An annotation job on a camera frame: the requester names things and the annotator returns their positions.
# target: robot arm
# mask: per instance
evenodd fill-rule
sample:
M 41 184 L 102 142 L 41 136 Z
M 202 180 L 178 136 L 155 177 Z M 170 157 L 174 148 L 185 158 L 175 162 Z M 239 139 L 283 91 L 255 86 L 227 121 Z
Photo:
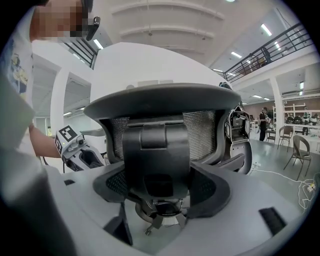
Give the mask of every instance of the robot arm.
M 99 151 L 89 146 L 83 135 L 70 125 L 57 131 L 55 146 L 63 163 L 75 172 L 104 166 Z

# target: chair seat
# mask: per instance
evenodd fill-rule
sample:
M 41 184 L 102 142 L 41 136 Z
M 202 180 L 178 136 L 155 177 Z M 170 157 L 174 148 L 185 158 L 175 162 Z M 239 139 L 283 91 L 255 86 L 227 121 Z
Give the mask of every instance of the chair seat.
M 301 158 L 301 159 L 311 159 L 311 155 L 308 152 L 305 151 L 300 151 L 301 157 L 297 154 L 297 152 L 294 152 L 293 154 L 296 158 Z

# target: chair armrest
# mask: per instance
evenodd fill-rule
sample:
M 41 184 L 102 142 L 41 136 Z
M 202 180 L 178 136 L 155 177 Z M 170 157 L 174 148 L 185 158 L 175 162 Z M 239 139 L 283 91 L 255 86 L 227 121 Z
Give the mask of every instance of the chair armrest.
M 106 136 L 106 133 L 104 129 L 100 128 L 97 130 L 81 130 L 80 133 L 82 135 L 89 135 L 89 136 L 94 136 L 94 137 L 101 137 L 101 136 Z

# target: shelf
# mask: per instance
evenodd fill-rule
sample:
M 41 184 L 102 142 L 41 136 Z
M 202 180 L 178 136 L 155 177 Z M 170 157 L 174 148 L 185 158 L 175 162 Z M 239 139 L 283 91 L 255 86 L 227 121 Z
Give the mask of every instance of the shelf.
M 292 106 L 283 106 L 284 108 L 293 108 L 293 107 L 305 107 L 306 104 L 303 105 L 292 105 Z
M 287 111 L 283 111 L 283 113 L 305 113 L 305 112 L 311 112 L 311 113 L 320 113 L 320 110 L 309 110 L 309 109 L 305 109 L 305 110 L 287 110 Z
M 292 96 L 292 97 L 282 97 L 282 101 L 292 101 L 292 100 L 299 100 L 299 99 L 308 99 L 308 98 L 315 98 L 320 97 L 320 93 L 314 93 L 314 94 L 305 94 L 305 95 L 299 95 L 299 96 Z
M 305 125 L 305 124 L 290 124 L 290 123 L 285 123 L 284 126 L 307 127 L 307 128 L 315 128 L 315 129 L 320 128 L 320 125 Z

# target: ceiling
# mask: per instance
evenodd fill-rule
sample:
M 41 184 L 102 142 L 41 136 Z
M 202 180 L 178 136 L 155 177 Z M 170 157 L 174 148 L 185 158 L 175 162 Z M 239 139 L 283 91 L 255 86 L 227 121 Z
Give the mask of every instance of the ceiling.
M 261 17 L 272 10 L 275 2 L 95 0 L 93 11 L 101 17 L 100 29 L 106 32 L 112 43 L 153 45 L 211 66 L 241 34 L 257 25 Z M 104 40 L 106 35 L 101 35 L 102 45 L 108 44 Z M 240 42 L 238 47 L 242 46 L 247 46 L 246 42 Z
M 32 88 L 32 106 L 37 117 L 49 117 L 51 96 L 56 72 L 43 65 L 34 65 L 34 83 Z M 64 113 L 78 114 L 79 110 L 90 103 L 90 86 L 84 86 L 69 78 L 64 95 Z
M 261 28 L 264 24 L 272 33 L 271 36 Z M 286 30 L 283 22 L 280 20 L 277 10 L 273 9 L 269 13 L 253 24 L 249 29 L 244 31 L 237 38 L 233 45 L 228 47 L 224 53 L 210 66 L 211 69 L 227 71 L 232 66 L 237 64 L 241 59 L 232 55 L 235 52 L 242 56 L 242 59 L 260 48 L 268 41 L 272 40 Z
M 300 82 L 305 80 L 306 68 L 299 68 L 290 72 L 284 73 L 276 77 L 276 81 L 279 86 L 281 94 L 289 93 L 300 90 Z M 274 93 L 270 84 L 270 80 L 264 80 L 246 88 L 236 91 L 241 95 L 243 103 L 257 104 L 265 102 L 265 100 L 253 97 L 253 95 L 259 95 L 262 98 L 274 100 Z

